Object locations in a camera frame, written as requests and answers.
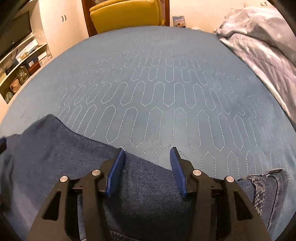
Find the blue quilted bed mattress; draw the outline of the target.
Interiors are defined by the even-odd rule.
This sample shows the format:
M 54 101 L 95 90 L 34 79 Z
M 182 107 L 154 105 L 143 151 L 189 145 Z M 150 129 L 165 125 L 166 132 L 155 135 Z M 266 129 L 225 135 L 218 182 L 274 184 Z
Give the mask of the blue quilted bed mattress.
M 104 201 L 114 240 L 184 240 L 192 214 L 170 149 L 208 176 L 233 176 L 272 240 L 295 213 L 295 129 L 254 72 L 209 33 L 140 27 L 86 39 L 47 64 L 1 124 L 1 203 L 22 239 L 61 176 L 124 149 Z

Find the brown wooden door frame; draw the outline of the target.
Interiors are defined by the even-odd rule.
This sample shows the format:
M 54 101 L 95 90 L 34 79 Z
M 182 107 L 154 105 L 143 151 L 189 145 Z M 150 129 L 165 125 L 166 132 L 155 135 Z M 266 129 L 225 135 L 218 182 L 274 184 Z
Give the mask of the brown wooden door frame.
M 169 1 L 82 1 L 88 35 L 141 27 L 169 26 Z

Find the white wardrobe shelf unit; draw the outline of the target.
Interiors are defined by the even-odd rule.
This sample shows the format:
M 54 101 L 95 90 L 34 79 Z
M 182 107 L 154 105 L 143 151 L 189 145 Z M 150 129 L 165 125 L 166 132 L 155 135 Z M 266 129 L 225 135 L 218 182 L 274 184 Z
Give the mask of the white wardrobe shelf unit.
M 89 37 L 82 1 L 28 1 L 32 32 L 1 58 L 1 119 L 28 82 L 48 63 Z

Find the dark blue denim jeans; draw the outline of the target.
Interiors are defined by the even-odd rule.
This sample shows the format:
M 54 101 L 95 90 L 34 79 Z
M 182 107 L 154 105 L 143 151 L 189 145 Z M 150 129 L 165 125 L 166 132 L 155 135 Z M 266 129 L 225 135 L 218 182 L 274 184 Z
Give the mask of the dark blue denim jeans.
M 1 240 L 270 240 L 289 176 L 216 179 L 91 140 L 49 114 L 1 137 Z

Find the small picture box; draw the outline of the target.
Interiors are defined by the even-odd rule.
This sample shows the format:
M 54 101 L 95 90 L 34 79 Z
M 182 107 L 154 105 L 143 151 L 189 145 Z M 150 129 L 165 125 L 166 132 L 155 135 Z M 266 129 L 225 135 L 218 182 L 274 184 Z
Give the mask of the small picture box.
M 186 28 L 186 22 L 184 16 L 172 16 L 173 26 L 179 28 Z

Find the grey star pattern duvet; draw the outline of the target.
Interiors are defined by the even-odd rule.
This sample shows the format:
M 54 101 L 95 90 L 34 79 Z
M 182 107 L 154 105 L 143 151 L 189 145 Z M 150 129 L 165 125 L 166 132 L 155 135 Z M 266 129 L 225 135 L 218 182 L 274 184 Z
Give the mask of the grey star pattern duvet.
M 216 30 L 295 121 L 295 35 L 274 6 L 232 9 Z

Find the black flat television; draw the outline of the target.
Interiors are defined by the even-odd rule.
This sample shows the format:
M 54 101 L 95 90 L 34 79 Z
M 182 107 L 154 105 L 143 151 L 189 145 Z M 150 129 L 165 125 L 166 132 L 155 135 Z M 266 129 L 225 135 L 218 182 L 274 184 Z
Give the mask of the black flat television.
M 14 18 L 5 30 L 0 42 L 1 58 L 22 42 L 32 32 L 29 11 Z

